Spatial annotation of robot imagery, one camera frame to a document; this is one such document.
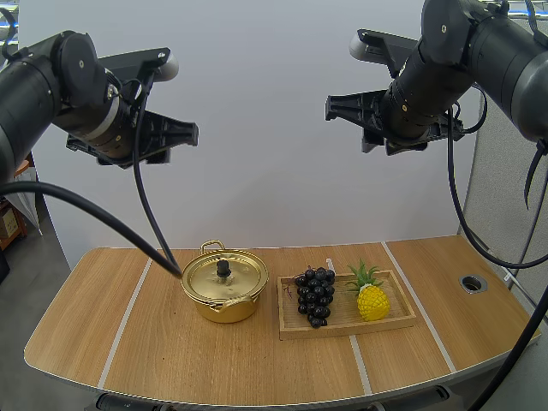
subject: grape bunch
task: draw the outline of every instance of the grape bunch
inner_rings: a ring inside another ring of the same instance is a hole
[[[308,266],[304,274],[295,279],[299,295],[299,313],[308,316],[308,322],[313,328],[327,325],[331,315],[329,309],[335,292],[335,272],[319,267],[313,270]]]

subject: pot handle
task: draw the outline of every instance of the pot handle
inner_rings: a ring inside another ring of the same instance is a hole
[[[221,241],[219,241],[219,240],[209,240],[209,241],[206,241],[204,244],[202,244],[202,247],[200,248],[200,250],[201,250],[200,255],[205,254],[206,253],[206,251],[205,251],[206,247],[207,246],[212,246],[213,244],[219,245],[221,247],[221,249],[224,250],[224,244]]]
[[[222,306],[209,306],[209,308],[215,313],[223,313],[229,307],[233,307],[237,304],[249,304],[254,302],[255,299],[251,298],[249,295],[244,295],[241,298],[233,298],[232,300],[227,300],[223,303]]]

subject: pot lid knob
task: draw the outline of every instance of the pot lid knob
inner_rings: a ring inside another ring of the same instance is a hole
[[[220,259],[217,262],[217,275],[221,278],[226,278],[230,273],[229,262],[226,259]]]

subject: gray floor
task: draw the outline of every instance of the gray floor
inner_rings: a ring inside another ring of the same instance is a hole
[[[70,273],[43,200],[37,208],[44,236],[28,224],[28,237],[4,252],[11,272],[0,284],[0,409],[82,410],[94,393],[48,377],[23,360],[28,339]]]

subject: white stripe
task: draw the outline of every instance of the white stripe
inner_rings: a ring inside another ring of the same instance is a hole
[[[140,275],[139,282],[137,282],[137,285],[135,286],[134,293],[131,296],[131,299],[129,300],[128,306],[126,308],[126,312],[123,314],[122,322],[120,323],[120,326],[118,327],[118,332],[116,333],[116,336],[114,337],[114,341],[112,342],[112,347],[110,347],[109,356],[106,358],[103,372],[101,373],[101,378],[99,379],[99,382],[97,384],[97,388],[99,388],[100,390],[103,389],[104,382],[106,381],[106,378],[109,375],[110,365],[112,364],[112,360],[114,360],[114,354],[116,354],[116,349],[118,348],[118,344],[120,343],[120,340],[122,339],[123,330],[124,328],[126,328],[126,324],[128,323],[129,314],[131,313],[131,310],[134,307],[135,300],[137,300],[137,295],[139,295],[140,288],[143,285],[143,282],[145,281],[148,269],[151,268],[151,263],[152,263],[152,259],[148,259],[145,265],[145,269]]]
[[[326,262],[327,262],[327,268],[335,272],[335,266],[333,265],[333,261],[331,261],[331,259],[327,259]],[[356,339],[356,336],[349,336],[349,337],[350,337],[350,345],[352,346],[352,351],[354,351],[356,365],[358,366],[358,372],[360,373],[363,392],[366,396],[370,396],[372,394],[371,384],[369,383],[369,377],[367,376],[366,364],[363,362],[363,357],[361,356],[360,345],[358,345],[358,340]]]
[[[411,293],[411,296],[413,297],[414,302],[417,304],[417,307],[419,308],[420,313],[424,317],[426,321],[426,325],[428,325],[428,329],[432,333],[432,337],[434,337],[434,340],[436,341],[436,344],[438,345],[439,350],[442,353],[442,356],[445,358],[445,362],[447,363],[447,366],[449,367],[451,372],[456,372],[455,365],[453,364],[453,361],[451,360],[451,357],[449,356],[449,353],[447,352],[447,349],[444,346],[444,343],[442,342],[442,339],[439,337],[438,332],[436,331],[436,328],[434,327],[434,324],[430,320],[430,317],[428,317],[428,314],[426,313],[425,308],[422,306],[422,303],[419,300],[419,296],[414,292],[413,287],[411,287],[411,283],[409,282],[408,278],[405,277],[405,274],[403,274],[403,270],[400,267],[399,264],[397,264],[396,258],[394,257],[394,254],[390,251],[388,246],[386,245],[385,241],[382,241],[381,244],[384,247],[385,252],[388,254],[390,259],[392,260],[392,264],[394,264],[397,272],[400,273],[400,277],[402,278],[403,282],[407,286],[409,293]]]

